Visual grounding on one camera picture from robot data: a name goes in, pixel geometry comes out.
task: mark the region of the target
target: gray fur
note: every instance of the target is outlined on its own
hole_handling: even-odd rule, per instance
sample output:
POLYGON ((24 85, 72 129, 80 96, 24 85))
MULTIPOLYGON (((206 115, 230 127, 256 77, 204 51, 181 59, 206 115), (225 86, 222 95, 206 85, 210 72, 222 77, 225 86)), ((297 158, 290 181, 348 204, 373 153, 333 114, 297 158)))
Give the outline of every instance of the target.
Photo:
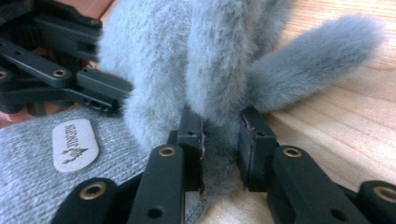
POLYGON ((344 16, 305 32, 247 70, 249 99, 262 113, 321 91, 367 60, 382 42, 378 24, 344 16))
POLYGON ((237 117, 278 110, 356 68, 381 42, 374 22, 347 16, 270 53, 291 0, 121 0, 99 42, 102 68, 134 83, 125 122, 145 150, 165 143, 183 105, 206 119, 210 199, 235 190, 237 117))

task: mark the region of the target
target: fluffy tail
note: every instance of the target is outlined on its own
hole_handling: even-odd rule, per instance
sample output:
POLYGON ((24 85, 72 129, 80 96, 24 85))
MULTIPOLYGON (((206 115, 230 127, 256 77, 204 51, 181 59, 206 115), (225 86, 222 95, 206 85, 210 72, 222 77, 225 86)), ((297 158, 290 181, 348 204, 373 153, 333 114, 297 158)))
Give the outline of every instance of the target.
POLYGON ((265 113, 323 90, 368 59, 382 40, 371 19, 328 21, 249 67, 248 103, 265 113))

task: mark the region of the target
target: wooden surface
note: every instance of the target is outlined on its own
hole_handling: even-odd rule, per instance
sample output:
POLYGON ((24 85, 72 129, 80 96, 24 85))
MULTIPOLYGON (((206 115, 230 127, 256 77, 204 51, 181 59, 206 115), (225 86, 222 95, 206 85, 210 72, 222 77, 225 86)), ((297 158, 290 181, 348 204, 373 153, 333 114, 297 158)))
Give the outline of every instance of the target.
MULTIPOLYGON (((281 144, 305 149, 333 181, 353 190, 365 180, 396 184, 395 12, 393 0, 296 0, 279 44, 347 13, 371 15, 385 24, 388 42, 345 82, 265 116, 281 144)), ((240 190, 209 210, 201 223, 272 223, 265 197, 240 190)))
POLYGON ((63 4, 73 6, 80 14, 100 19, 108 7, 113 3, 113 0, 57 0, 63 4))

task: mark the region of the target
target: metal rivet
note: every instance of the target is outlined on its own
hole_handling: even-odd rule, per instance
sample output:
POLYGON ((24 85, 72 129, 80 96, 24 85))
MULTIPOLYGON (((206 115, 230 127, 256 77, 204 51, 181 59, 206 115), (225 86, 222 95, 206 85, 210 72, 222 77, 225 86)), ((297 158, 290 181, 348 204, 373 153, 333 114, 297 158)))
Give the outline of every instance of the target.
POLYGON ((287 155, 288 157, 301 157, 301 156, 303 156, 303 154, 299 150, 297 150, 295 148, 291 148, 291 147, 287 147, 287 148, 283 149, 283 153, 285 155, 287 155))
POLYGON ((83 200, 92 200, 99 198, 106 192, 106 184, 104 182, 95 182, 85 187, 80 193, 79 197, 83 200))
POLYGON ((0 79, 6 78, 6 77, 7 77, 7 72, 0 71, 0 79))
POLYGON ((396 203, 396 191, 394 189, 377 186, 373 188, 373 191, 381 199, 390 203, 396 203))
POLYGON ((58 69, 58 70, 53 71, 52 74, 53 74, 55 77, 64 77, 64 76, 67 75, 67 72, 64 71, 64 70, 62 70, 62 69, 58 69))
POLYGON ((97 25, 97 24, 99 24, 99 20, 97 20, 97 19, 95 19, 95 20, 91 20, 91 24, 92 25, 97 25))
POLYGON ((160 154, 161 156, 168 157, 168 156, 173 156, 173 155, 175 155, 175 154, 176 154, 176 151, 175 151, 175 149, 172 148, 172 147, 165 147, 165 148, 161 148, 159 154, 160 154))

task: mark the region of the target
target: wooden table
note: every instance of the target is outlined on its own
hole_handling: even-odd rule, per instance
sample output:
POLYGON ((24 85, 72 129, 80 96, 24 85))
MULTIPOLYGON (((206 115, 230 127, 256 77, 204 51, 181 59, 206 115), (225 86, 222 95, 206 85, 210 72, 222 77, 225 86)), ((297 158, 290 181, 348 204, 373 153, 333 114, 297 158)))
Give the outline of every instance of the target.
MULTIPOLYGON (((279 46, 347 13, 383 22, 388 42, 343 83, 265 117, 281 144, 308 151, 333 181, 353 190, 365 180, 396 184, 396 2, 295 0, 279 46)), ((201 223, 272 223, 265 197, 240 190, 209 210, 201 223)))

